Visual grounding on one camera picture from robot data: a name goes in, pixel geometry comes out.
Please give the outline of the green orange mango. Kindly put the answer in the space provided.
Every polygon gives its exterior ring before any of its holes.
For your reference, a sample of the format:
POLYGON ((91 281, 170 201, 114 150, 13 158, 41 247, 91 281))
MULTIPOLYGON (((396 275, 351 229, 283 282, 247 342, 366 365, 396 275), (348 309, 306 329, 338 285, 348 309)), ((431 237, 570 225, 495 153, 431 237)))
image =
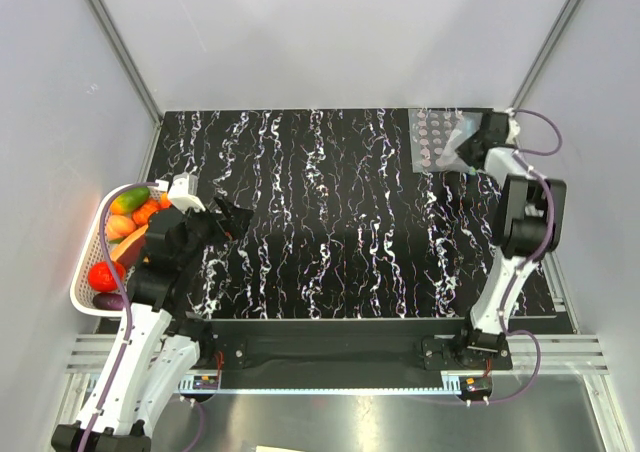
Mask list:
POLYGON ((110 205, 109 210, 115 215, 128 215, 141 207, 150 198, 147 187, 136 187, 121 193, 110 205))

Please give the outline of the clear zip bag blue zipper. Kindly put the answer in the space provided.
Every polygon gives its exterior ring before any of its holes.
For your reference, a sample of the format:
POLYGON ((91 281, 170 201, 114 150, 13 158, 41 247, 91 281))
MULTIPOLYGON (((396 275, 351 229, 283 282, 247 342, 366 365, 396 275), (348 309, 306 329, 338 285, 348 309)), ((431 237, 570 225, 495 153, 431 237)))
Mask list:
POLYGON ((463 158, 464 144, 472 139, 481 123, 481 113, 462 112, 457 115, 440 156, 441 169, 445 172, 469 173, 472 166, 463 158))

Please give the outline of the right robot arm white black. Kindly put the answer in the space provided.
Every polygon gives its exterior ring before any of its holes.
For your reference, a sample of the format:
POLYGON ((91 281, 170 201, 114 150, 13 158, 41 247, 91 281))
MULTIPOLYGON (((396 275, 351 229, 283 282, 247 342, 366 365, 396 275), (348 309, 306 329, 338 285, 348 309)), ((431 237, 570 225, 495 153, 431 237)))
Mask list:
POLYGON ((455 148, 468 166, 501 187, 491 225, 496 247, 491 271, 459 334, 451 356, 463 368, 484 368, 509 355, 509 319, 529 275, 560 241, 567 185, 529 164, 513 136, 512 112, 485 111, 479 126, 455 148))

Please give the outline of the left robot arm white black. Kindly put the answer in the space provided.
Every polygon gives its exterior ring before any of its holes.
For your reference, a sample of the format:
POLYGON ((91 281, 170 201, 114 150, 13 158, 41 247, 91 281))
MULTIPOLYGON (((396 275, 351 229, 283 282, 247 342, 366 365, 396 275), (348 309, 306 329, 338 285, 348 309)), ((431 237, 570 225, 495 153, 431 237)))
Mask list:
POLYGON ((187 292, 207 248, 240 240, 254 212, 219 198, 217 211, 154 213, 123 297, 124 316, 93 393, 56 451, 148 451, 180 379, 215 358, 211 327, 188 310, 187 292))

